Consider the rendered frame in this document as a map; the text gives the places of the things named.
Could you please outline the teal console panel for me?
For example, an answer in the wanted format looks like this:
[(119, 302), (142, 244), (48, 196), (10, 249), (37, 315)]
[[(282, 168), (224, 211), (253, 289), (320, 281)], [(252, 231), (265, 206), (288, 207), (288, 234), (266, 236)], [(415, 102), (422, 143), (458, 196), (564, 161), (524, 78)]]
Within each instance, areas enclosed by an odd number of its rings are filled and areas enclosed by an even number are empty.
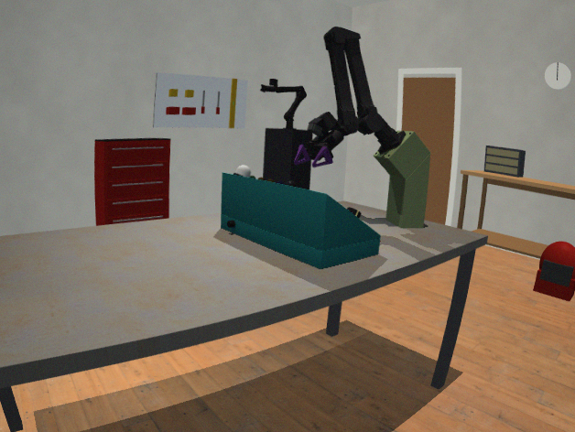
[(381, 235), (358, 210), (291, 180), (250, 175), (245, 165), (222, 173), (221, 228), (319, 269), (379, 253)]

